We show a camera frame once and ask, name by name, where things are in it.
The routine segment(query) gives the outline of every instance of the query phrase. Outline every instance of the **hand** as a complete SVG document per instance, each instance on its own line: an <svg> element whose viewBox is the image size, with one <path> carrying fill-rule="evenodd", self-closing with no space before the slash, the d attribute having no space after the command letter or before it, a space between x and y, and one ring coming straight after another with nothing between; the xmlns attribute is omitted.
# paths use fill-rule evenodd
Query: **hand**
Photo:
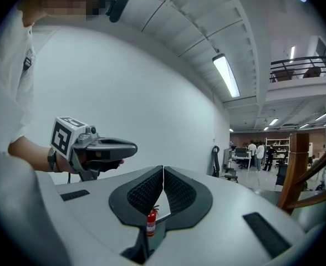
<svg viewBox="0 0 326 266"><path fill-rule="evenodd" d="M77 153L78 155L78 159L80 161L80 163L85 163L86 162L86 153L85 151L79 151ZM100 158L100 152L96 152L95 155ZM60 154L56 154L56 163L57 163L57 168L59 171L65 171L65 172L69 172L69 173L72 173L74 175L77 175L78 173L73 170L70 166L70 164L68 163L68 161L63 157L61 156ZM125 161L124 160L121 160L120 161L120 165L122 165Z"/></svg>

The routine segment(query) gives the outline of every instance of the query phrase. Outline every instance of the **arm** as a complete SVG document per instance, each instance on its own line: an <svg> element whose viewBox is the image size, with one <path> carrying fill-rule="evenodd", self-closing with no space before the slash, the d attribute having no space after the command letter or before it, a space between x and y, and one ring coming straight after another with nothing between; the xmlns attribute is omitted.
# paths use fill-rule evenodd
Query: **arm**
<svg viewBox="0 0 326 266"><path fill-rule="evenodd" d="M8 148L11 156L27 161L34 170L52 172L47 161L48 151L49 148L40 147L25 137L20 137L14 143L11 143ZM57 166L60 171L68 170L65 164L64 159L57 154Z"/></svg>

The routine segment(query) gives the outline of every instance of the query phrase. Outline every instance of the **wristwatch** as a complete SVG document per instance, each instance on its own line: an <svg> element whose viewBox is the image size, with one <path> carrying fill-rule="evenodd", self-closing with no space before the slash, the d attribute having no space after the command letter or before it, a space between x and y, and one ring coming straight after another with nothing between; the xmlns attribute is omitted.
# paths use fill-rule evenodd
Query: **wristwatch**
<svg viewBox="0 0 326 266"><path fill-rule="evenodd" d="M57 157L56 157L57 152L55 150L53 150L53 148L50 148L50 150L48 151L48 156L47 156L47 161L50 165L50 168L53 172L62 172L58 169L57 167Z"/></svg>

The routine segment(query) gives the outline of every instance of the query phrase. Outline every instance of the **metal railing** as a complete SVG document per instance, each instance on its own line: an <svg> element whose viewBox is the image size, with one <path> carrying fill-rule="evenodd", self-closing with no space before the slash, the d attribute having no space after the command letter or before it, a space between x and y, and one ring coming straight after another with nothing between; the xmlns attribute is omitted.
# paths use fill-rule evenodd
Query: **metal railing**
<svg viewBox="0 0 326 266"><path fill-rule="evenodd" d="M270 83L326 76L326 56L300 57L271 63Z"/></svg>

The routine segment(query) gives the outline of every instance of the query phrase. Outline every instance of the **white t-shirt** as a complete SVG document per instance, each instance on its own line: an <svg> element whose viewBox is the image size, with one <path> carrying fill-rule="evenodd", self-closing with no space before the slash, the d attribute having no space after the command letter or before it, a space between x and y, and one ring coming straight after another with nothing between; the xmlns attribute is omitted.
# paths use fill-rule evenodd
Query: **white t-shirt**
<svg viewBox="0 0 326 266"><path fill-rule="evenodd" d="M256 153L257 153L257 158L264 158L264 146L259 145Z"/></svg>
<svg viewBox="0 0 326 266"><path fill-rule="evenodd" d="M32 123L35 51L32 27L24 27L16 6L0 26L0 85L23 110L10 143L24 136Z"/></svg>
<svg viewBox="0 0 326 266"><path fill-rule="evenodd" d="M257 146L255 144L250 144L248 146L248 150L251 151L251 156L254 156L254 153L256 152Z"/></svg>

